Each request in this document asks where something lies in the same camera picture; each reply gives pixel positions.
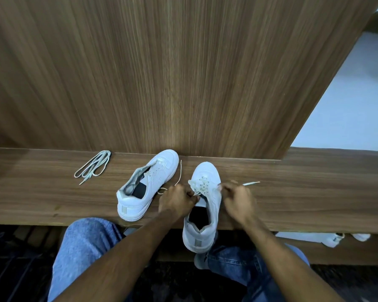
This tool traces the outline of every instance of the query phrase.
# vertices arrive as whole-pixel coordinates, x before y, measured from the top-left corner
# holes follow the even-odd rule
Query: wooden wall
[[[0,0],[0,146],[279,159],[378,0]]]

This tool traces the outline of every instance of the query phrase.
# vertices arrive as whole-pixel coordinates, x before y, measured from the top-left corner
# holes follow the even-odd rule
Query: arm
[[[343,301],[257,217],[256,199],[249,188],[233,183],[221,184],[220,188],[228,214],[249,235],[287,302]]]
[[[172,225],[198,201],[192,195],[181,184],[170,187],[160,198],[158,215],[95,261],[55,302],[124,301]]]

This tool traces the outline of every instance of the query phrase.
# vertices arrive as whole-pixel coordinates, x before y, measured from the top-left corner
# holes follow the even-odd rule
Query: jeans
[[[53,264],[48,302],[53,301],[122,238],[123,235],[115,224],[101,218],[83,218],[72,223],[66,230]],[[288,247],[308,263],[298,248]],[[212,272],[247,286],[243,302],[284,301],[277,284],[256,250],[214,245],[208,253],[207,263]]]

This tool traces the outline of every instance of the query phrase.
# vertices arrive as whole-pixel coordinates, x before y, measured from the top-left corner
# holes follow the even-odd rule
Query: hand
[[[228,214],[243,227],[250,223],[262,223],[258,215],[256,199],[249,188],[236,181],[220,184],[221,196]]]
[[[176,215],[176,220],[188,215],[199,201],[199,197],[193,194],[191,188],[185,188],[182,184],[170,187],[160,197],[158,212],[171,210]]]

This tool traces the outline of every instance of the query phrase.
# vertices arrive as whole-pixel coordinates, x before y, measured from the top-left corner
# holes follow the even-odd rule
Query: blue jeans
[[[121,239],[122,234],[115,224],[101,218],[83,218],[72,223],[66,230],[53,264],[48,302],[53,301]],[[289,248],[308,263],[298,248]],[[284,301],[277,284],[256,250],[214,245],[209,251],[207,263],[212,272],[247,286],[243,302]]]

